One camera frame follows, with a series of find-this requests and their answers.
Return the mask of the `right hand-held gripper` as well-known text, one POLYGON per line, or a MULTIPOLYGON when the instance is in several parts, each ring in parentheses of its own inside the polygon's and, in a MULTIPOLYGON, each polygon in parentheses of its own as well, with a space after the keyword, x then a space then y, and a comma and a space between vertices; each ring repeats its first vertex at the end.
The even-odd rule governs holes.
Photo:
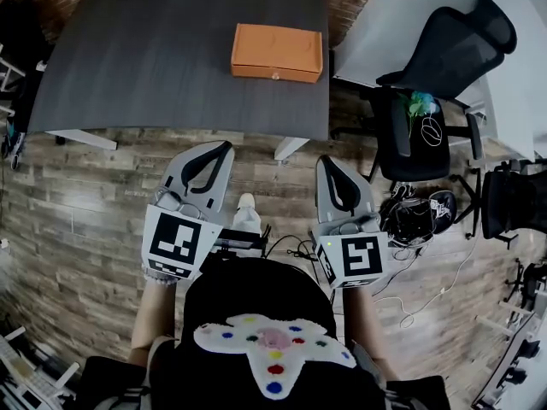
POLYGON ((373 212, 369 182, 348 164, 328 155, 319 158, 315 173, 320 224, 312 229, 311 238, 328 285, 332 289, 354 288, 383 278, 388 236, 379 228, 379 215, 341 220, 373 212))

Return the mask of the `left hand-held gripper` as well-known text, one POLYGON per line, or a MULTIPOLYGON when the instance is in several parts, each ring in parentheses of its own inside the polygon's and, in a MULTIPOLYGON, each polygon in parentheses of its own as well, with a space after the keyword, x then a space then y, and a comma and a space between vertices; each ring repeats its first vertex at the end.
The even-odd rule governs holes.
POLYGON ((192 280, 197 276, 222 230, 220 213, 233 159, 230 142, 213 142, 196 145, 170 161, 164 173, 167 188, 158 189, 146 209, 142 239, 146 277, 192 280), (211 163, 207 181, 194 186, 192 181, 211 163))

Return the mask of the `orange cardboard box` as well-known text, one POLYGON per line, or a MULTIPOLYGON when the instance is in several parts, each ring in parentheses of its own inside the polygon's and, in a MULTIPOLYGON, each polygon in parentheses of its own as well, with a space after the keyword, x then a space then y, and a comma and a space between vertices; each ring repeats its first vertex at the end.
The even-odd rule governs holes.
POLYGON ((322 71, 320 32, 237 24, 231 56, 233 76, 314 84, 322 71))

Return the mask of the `person's right forearm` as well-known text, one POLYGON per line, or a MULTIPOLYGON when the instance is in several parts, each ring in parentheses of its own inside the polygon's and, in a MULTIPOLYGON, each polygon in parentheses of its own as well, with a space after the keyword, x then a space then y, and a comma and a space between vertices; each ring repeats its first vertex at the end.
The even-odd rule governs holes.
POLYGON ((398 381, 386 347, 386 339, 373 298, 366 287, 344 289, 344 337, 349 347, 358 344, 379 368, 386 381, 398 381))

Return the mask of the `person's left forearm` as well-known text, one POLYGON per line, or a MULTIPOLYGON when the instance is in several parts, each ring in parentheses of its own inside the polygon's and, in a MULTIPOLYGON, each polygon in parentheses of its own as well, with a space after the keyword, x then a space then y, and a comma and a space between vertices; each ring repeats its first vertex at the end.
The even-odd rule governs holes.
POLYGON ((174 336, 176 285, 147 280, 134 322, 129 364, 146 366, 153 342, 174 336))

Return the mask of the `light grey trousers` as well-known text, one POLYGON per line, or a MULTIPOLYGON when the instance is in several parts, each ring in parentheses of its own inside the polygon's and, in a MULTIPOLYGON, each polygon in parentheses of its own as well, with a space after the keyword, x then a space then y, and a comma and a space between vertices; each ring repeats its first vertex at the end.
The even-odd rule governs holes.
POLYGON ((261 235, 261 217, 253 207, 240 207, 233 216, 232 229, 261 235))

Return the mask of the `white table leg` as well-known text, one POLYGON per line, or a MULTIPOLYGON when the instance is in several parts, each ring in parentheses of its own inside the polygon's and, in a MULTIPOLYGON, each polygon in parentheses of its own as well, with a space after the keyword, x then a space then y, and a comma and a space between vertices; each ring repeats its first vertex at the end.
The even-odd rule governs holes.
POLYGON ((66 138, 78 143, 88 144, 99 149, 117 150, 118 143, 116 141, 103 138, 80 129, 47 131, 47 133, 59 138, 66 138))
POLYGON ((283 161, 308 141, 307 138, 284 138, 274 151, 274 159, 276 161, 283 161))

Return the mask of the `black waist device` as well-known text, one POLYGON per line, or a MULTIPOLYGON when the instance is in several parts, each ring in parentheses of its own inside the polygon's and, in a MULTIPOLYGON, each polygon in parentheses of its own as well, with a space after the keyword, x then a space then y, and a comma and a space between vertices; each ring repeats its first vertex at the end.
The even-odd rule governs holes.
POLYGON ((222 259, 233 257, 264 258, 268 246, 268 234, 236 231, 224 228, 215 240, 211 254, 222 259))

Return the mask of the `black bag with white print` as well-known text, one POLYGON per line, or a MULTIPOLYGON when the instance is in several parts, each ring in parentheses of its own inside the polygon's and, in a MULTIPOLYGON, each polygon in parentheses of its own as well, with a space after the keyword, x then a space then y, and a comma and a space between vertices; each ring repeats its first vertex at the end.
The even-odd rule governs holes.
POLYGON ((447 231, 456 219, 456 196, 452 191, 439 190, 429 196, 433 217, 433 234, 447 231))

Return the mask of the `green and blue artificial flower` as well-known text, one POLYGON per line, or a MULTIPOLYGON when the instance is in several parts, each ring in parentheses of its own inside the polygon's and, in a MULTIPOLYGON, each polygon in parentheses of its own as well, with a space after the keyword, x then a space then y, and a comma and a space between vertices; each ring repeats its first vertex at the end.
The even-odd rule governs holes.
POLYGON ((409 137, 411 137, 417 118, 436 114, 439 110, 434 97, 429 93, 412 91, 409 95, 402 92, 398 92, 397 95, 407 116, 409 137))

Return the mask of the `black shirt with white patch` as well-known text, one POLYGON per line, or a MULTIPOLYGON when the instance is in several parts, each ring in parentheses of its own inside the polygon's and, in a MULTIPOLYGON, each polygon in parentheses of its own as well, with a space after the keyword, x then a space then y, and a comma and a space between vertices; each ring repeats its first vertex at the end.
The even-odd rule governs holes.
POLYGON ((208 264, 185 295, 179 336, 146 366, 92 356, 76 410, 450 410, 444 380, 386 381, 336 336, 332 306, 296 266, 208 264))

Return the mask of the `black mesh office chair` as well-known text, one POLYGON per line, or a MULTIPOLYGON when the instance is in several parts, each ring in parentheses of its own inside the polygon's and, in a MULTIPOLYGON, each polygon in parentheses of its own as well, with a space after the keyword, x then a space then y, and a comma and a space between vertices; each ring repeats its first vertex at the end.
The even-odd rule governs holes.
POLYGON ((479 199, 482 233, 508 247, 516 236, 511 231, 530 229, 547 235, 547 161, 539 173, 523 174, 502 162, 485 173, 484 181, 474 197, 479 199))
POLYGON ((374 136, 378 150, 371 172, 394 182, 441 179, 450 172, 451 137, 466 138, 473 158, 483 156, 475 116, 466 115, 465 126, 448 126, 440 103, 453 101, 477 79, 500 66, 517 45, 516 30, 507 15, 492 0, 477 0, 463 14, 456 9, 435 9, 426 21, 413 55, 403 70, 385 74, 376 87, 362 87, 361 99, 370 102, 373 128, 337 127, 332 138, 342 133, 374 136), (409 137, 407 116, 397 93, 431 94, 439 110, 419 117, 409 137))

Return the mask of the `white shelf rack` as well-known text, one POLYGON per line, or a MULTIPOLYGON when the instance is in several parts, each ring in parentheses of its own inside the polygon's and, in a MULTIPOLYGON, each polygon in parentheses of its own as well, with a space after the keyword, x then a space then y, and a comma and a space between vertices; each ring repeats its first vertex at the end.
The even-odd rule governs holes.
POLYGON ((15 381, 15 388, 9 387, 27 410, 64 410, 61 398, 74 397, 66 384, 80 365, 74 362, 58 379, 52 378, 11 346, 10 342, 25 332, 26 328, 20 326, 6 336, 0 334, 0 361, 15 381))

